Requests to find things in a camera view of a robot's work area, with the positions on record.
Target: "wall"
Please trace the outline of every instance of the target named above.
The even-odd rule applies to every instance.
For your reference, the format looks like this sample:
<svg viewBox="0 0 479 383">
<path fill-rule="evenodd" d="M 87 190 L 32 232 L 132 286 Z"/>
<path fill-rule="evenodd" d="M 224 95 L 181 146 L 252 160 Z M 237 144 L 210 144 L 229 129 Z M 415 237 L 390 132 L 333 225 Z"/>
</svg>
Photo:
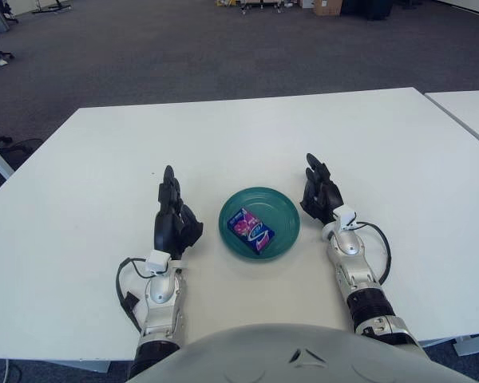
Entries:
<svg viewBox="0 0 479 383">
<path fill-rule="evenodd" d="M 469 10 L 476 10 L 479 12 L 479 0 L 440 0 L 441 2 L 448 2 L 455 6 L 462 6 L 463 8 L 468 8 Z"/>
<path fill-rule="evenodd" d="M 25 14 L 38 8 L 35 0 L 7 0 L 7 2 L 12 8 L 14 14 Z M 42 7 L 45 7 L 53 5 L 55 0 L 39 0 L 39 2 Z"/>
<path fill-rule="evenodd" d="M 7 2 L 14 14 L 24 14 L 37 8 L 34 0 L 7 0 Z"/>
</svg>

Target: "power cord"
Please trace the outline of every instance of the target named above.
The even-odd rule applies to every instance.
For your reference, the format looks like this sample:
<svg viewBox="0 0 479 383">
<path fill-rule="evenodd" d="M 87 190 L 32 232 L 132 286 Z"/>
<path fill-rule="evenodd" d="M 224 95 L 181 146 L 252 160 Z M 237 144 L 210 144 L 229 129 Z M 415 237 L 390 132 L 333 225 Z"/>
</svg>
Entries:
<svg viewBox="0 0 479 383">
<path fill-rule="evenodd" d="M 152 279 L 156 277 L 156 275 L 143 275 L 140 273 L 140 271 L 137 269 L 137 265 L 135 262 L 145 262 L 145 259 L 143 258 L 126 258 L 124 261 L 121 262 L 119 265 L 119 268 L 117 269 L 117 274 L 115 276 L 115 290 L 117 292 L 117 297 L 119 298 L 119 303 L 121 304 L 122 310 L 125 311 L 126 315 L 128 316 L 129 320 L 132 322 L 132 324 L 135 326 L 135 328 L 138 330 L 140 333 L 142 331 L 141 325 L 138 323 L 137 318 L 135 317 L 135 314 L 133 313 L 133 307 L 137 304 L 138 298 L 135 297 L 133 294 L 128 292 L 126 294 L 126 297 L 122 294 L 122 289 L 121 289 L 121 282 L 119 281 L 119 277 L 121 275 L 122 269 L 124 269 L 127 265 L 130 263 L 133 264 L 133 268 L 135 269 L 137 275 L 141 277 L 142 279 Z"/>
<path fill-rule="evenodd" d="M 385 245 L 385 248 L 386 248 L 386 262 L 385 262 L 385 270 L 383 271 L 383 274 L 382 276 L 379 278 L 379 282 L 380 282 L 380 285 L 382 285 L 387 277 L 389 276 L 389 273 L 390 273 L 390 266 L 392 265 L 392 253 L 390 252 L 390 246 L 389 246 L 389 240 L 385 237 L 385 234 L 383 234 L 383 231 L 382 229 L 380 229 L 378 226 L 376 226 L 374 223 L 369 223 L 369 222 L 357 222 L 359 225 L 361 226 L 358 226 L 354 229 L 351 229 L 351 230 L 358 230 L 358 229 L 362 229 L 363 227 L 372 227 L 373 229 L 376 230 L 376 232 L 380 235 L 380 237 L 382 237 L 382 241 Z"/>
<path fill-rule="evenodd" d="M 3 374 L 3 381 L 2 383 L 7 382 L 7 378 L 9 377 L 9 359 L 6 359 L 6 371 Z"/>
</svg>

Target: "green plastic plate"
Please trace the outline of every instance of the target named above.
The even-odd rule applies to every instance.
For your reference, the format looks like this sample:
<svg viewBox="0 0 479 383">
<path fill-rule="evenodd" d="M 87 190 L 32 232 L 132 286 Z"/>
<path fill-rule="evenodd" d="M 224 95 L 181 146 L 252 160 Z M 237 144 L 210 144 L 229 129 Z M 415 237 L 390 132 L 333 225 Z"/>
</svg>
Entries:
<svg viewBox="0 0 479 383">
<path fill-rule="evenodd" d="M 228 220 L 242 207 L 275 232 L 275 237 L 260 255 L 227 226 Z M 293 245 L 300 230 L 300 218 L 295 205 L 284 194 L 270 188 L 249 188 L 229 198 L 222 207 L 218 225 L 225 244 L 236 254 L 248 259 L 268 260 L 281 255 Z"/>
</svg>

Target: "cardboard box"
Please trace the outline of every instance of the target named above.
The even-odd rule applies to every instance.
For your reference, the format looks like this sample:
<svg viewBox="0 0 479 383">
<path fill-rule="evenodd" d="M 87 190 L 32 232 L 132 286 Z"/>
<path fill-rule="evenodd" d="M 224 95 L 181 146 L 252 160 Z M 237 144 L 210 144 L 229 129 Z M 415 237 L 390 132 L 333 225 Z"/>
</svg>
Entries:
<svg viewBox="0 0 479 383">
<path fill-rule="evenodd" d="M 314 0 L 298 0 L 299 6 L 304 8 L 305 10 L 309 10 L 310 8 L 314 8 Z"/>
<path fill-rule="evenodd" d="M 318 16 L 339 16 L 342 0 L 315 0 L 314 13 Z"/>
</svg>

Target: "white table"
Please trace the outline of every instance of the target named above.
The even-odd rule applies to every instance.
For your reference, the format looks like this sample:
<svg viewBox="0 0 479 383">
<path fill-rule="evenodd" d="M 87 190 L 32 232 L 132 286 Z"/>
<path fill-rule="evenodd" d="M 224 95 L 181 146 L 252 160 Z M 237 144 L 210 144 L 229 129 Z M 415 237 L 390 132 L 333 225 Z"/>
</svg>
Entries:
<svg viewBox="0 0 479 383">
<path fill-rule="evenodd" d="M 388 89 L 79 109 L 0 188 L 0 357 L 133 358 L 114 277 L 152 247 L 166 164 L 204 222 L 185 253 L 189 342 L 260 322 L 350 330 L 320 224 L 298 205 L 307 152 L 388 236 L 386 295 L 414 335 L 479 333 L 479 142 L 415 89 Z M 220 240 L 223 203 L 251 186 L 300 213 L 297 242 L 271 263 Z M 364 235 L 379 273 L 382 244 Z"/>
<path fill-rule="evenodd" d="M 426 96 L 479 140 L 479 90 L 426 93 Z"/>
</svg>

